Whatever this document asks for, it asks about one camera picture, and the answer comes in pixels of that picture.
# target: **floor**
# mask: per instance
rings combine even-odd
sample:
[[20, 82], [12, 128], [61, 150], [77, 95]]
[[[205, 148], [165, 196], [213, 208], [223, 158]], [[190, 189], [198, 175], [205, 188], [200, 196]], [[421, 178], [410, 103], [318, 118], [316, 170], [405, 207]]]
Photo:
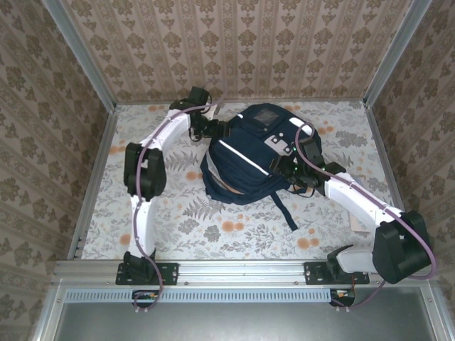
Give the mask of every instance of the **floor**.
[[[310, 120], [323, 141], [326, 162], [336, 161], [380, 199], [391, 203], [365, 110], [361, 102], [282, 102]], [[227, 120], [251, 104], [227, 103]], [[129, 195], [123, 185], [125, 146], [149, 135], [166, 115], [164, 105], [118, 106], [119, 121], [87, 233], [83, 259], [121, 259], [131, 228]], [[200, 161], [209, 141], [194, 143], [184, 134], [166, 156], [168, 182], [155, 214], [158, 259], [323, 259], [347, 244], [365, 246], [373, 233], [326, 197], [311, 199], [281, 191], [299, 226], [291, 232], [271, 199], [226, 205], [209, 199]]]

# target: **backpack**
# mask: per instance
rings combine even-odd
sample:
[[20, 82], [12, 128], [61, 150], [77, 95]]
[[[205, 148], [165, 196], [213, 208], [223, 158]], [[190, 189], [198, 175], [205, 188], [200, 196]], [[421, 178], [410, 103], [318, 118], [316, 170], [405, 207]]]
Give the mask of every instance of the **backpack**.
[[[271, 196], [292, 231], [298, 229], [288, 209], [277, 195], [291, 185], [282, 175], [270, 170], [278, 156], [293, 156], [297, 129], [304, 123], [285, 108], [274, 104], [255, 104], [232, 118], [230, 135], [212, 138], [200, 169], [205, 191], [212, 199], [246, 205]], [[303, 131], [300, 139], [308, 137]], [[317, 131], [314, 140], [321, 148]], [[305, 192], [301, 188], [292, 193]]]

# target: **reflective stripe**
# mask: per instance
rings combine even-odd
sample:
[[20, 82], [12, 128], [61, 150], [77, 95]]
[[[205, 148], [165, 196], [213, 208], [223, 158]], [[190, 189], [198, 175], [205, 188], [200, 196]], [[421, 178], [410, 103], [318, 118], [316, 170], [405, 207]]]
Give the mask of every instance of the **reflective stripe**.
[[265, 175], [269, 175], [268, 172], [266, 172], [265, 170], [263, 170], [261, 167], [259, 167], [256, 163], [254, 163], [253, 161], [251, 161], [249, 158], [247, 158], [245, 155], [243, 155], [242, 153], [240, 153], [239, 151], [235, 150], [233, 147], [229, 146], [227, 143], [219, 140], [218, 142], [220, 142], [224, 147], [226, 147], [227, 149], [229, 149], [230, 151], [232, 151], [233, 153], [237, 154], [240, 158], [242, 158], [243, 160], [247, 161], [251, 166], [257, 168], [259, 171], [261, 171], [261, 173], [265, 174]]

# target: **metal frame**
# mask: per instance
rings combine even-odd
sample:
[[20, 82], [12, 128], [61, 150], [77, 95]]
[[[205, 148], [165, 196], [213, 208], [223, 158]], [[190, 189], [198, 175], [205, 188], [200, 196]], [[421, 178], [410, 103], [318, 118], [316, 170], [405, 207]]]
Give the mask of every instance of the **metal frame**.
[[371, 107], [365, 107], [365, 111], [371, 128], [371, 133], [375, 140], [376, 148], [378, 149], [378, 155], [381, 161], [382, 169], [384, 170], [385, 179], [389, 185], [393, 205], [401, 210], [405, 210], [405, 206], [401, 200], [400, 191], [398, 190], [397, 182], [395, 181], [395, 177], [393, 175], [392, 166], [390, 165], [389, 158], [387, 157], [387, 151], [385, 150], [384, 142], [382, 141], [381, 134], [379, 132], [378, 123], [376, 122], [373, 114], [373, 109], [371, 109]]
[[368, 107], [372, 107], [379, 97], [381, 90], [392, 74], [393, 69], [401, 58], [407, 44], [417, 30], [420, 21], [427, 12], [432, 0], [416, 0], [411, 3], [409, 11], [406, 13], [403, 22], [393, 37], [390, 47], [381, 61], [375, 75], [363, 96], [364, 102]]
[[82, 255], [82, 248], [85, 243], [85, 235], [87, 234], [90, 226], [90, 220], [92, 219], [93, 210], [98, 196], [98, 190], [100, 189], [102, 175], [105, 172], [105, 166], [107, 157], [109, 155], [112, 138], [114, 137], [117, 129], [118, 113], [107, 117], [105, 131], [102, 135], [100, 148], [93, 164], [92, 174], [87, 186], [87, 192], [85, 193], [84, 201], [80, 209], [79, 218], [77, 219], [76, 228], [71, 241], [70, 250], [68, 251], [67, 259], [74, 259]]
[[90, 49], [85, 46], [76, 27], [66, 13], [63, 3], [60, 0], [43, 0], [43, 3], [57, 24], [58, 30], [62, 33], [66, 43], [70, 46], [84, 73], [90, 80], [90, 83], [92, 83], [107, 112], [109, 114], [114, 113], [114, 96], [104, 81], [100, 69], [92, 59], [89, 52]]
[[[177, 261], [180, 264], [177, 286], [166, 287], [172, 291], [209, 291], [213, 289], [278, 289], [281, 292], [302, 292], [304, 289], [346, 288], [347, 286], [305, 284], [303, 263], [292, 261]], [[50, 283], [36, 334], [33, 341], [54, 340], [68, 290], [113, 288], [153, 290], [157, 286], [116, 286], [115, 277], [119, 261], [59, 261]], [[370, 275], [370, 284], [359, 288], [375, 288], [382, 279]], [[453, 325], [439, 289], [428, 281], [405, 279], [386, 288], [420, 288], [425, 301], [433, 332], [438, 341], [454, 340]]]
[[[273, 97], [273, 98], [225, 98], [223, 103], [280, 103], [280, 102], [329, 102], [329, 103], [338, 103], [338, 102], [362, 102], [363, 98], [361, 97]], [[118, 102], [117, 105], [160, 105], [160, 104], [170, 104], [170, 101], [133, 101], [133, 102]]]

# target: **gray panel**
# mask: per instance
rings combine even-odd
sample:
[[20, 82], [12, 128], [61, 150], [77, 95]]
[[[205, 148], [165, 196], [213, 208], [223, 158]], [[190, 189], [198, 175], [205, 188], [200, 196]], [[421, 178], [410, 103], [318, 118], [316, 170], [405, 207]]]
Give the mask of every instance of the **gray panel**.
[[[365, 289], [359, 289], [363, 295]], [[385, 289], [368, 305], [327, 303], [66, 304], [56, 340], [435, 340], [418, 288]]]

